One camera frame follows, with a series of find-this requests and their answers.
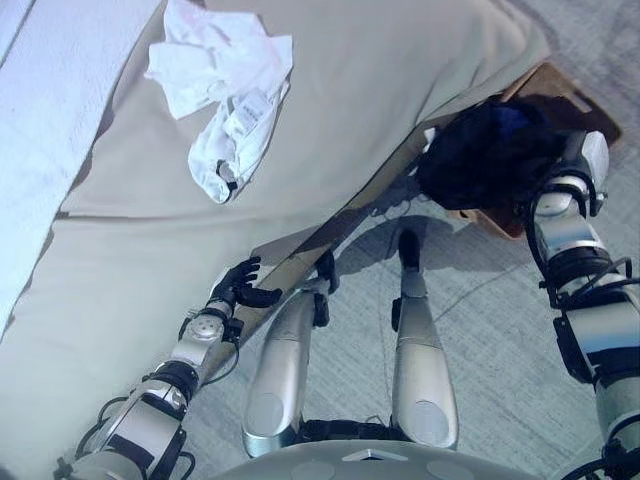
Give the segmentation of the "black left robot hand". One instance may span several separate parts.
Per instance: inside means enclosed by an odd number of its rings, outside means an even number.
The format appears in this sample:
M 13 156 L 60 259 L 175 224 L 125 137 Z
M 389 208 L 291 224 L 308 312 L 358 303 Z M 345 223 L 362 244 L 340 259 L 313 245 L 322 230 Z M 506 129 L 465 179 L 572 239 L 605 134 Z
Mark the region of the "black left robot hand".
M 207 303 L 226 302 L 231 309 L 237 304 L 250 308 L 269 308 L 276 305 L 283 294 L 281 289 L 265 290 L 253 285 L 260 268 L 260 256 L 240 262 L 227 271 L 214 286 Z

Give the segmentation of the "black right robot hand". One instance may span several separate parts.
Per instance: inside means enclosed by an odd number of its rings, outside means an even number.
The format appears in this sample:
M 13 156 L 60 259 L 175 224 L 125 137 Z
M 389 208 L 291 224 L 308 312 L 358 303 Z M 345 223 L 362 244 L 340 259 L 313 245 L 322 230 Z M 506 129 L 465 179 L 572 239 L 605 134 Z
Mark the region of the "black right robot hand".
M 551 170 L 553 184 L 578 187 L 597 201 L 608 198 L 604 183 L 609 169 L 609 148 L 600 131 L 566 131 L 559 159 Z

